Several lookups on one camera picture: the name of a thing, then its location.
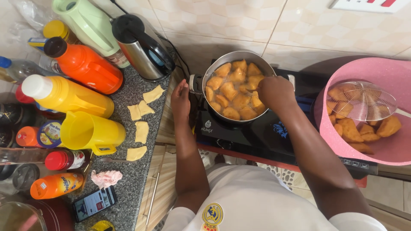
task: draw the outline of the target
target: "real madrid logo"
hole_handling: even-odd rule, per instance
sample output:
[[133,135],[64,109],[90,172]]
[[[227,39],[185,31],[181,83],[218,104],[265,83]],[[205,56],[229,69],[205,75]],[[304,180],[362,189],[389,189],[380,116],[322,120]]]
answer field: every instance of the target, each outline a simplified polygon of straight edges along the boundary
[[211,203],[204,208],[202,218],[204,224],[201,230],[218,231],[218,225],[223,221],[223,208],[217,203]]

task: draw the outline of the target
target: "wire strainer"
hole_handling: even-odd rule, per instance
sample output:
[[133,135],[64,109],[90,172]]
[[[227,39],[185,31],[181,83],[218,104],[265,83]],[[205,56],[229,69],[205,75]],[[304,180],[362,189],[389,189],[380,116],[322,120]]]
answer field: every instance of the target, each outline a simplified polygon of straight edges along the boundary
[[340,118],[347,117],[360,121],[382,120],[399,110],[395,98],[381,87],[362,81],[339,83],[328,89],[327,106]]

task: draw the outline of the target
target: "cooking oil bottle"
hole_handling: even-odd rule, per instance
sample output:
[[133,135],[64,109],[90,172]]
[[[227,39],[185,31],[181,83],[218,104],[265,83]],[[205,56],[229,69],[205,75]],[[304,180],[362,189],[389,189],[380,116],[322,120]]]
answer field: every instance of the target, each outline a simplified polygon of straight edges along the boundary
[[115,231],[114,226],[109,221],[99,221],[88,231]]

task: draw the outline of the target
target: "hand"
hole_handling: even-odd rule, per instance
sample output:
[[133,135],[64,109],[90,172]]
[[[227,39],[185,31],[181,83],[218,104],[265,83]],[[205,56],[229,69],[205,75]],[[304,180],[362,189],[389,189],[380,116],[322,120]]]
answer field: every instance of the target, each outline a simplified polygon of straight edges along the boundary
[[171,109],[175,124],[188,124],[188,115],[190,114],[188,92],[188,84],[183,79],[171,94]]
[[277,115],[298,107],[293,84],[281,76],[265,77],[257,88],[261,102]]

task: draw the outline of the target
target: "orange thermos flask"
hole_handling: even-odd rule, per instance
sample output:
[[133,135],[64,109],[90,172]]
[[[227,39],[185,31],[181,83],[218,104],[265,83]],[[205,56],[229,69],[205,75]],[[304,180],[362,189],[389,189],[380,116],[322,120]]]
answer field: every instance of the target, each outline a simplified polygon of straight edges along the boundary
[[121,71],[87,46],[52,37],[45,43],[44,53],[57,60],[64,74],[103,94],[114,93],[123,83]]

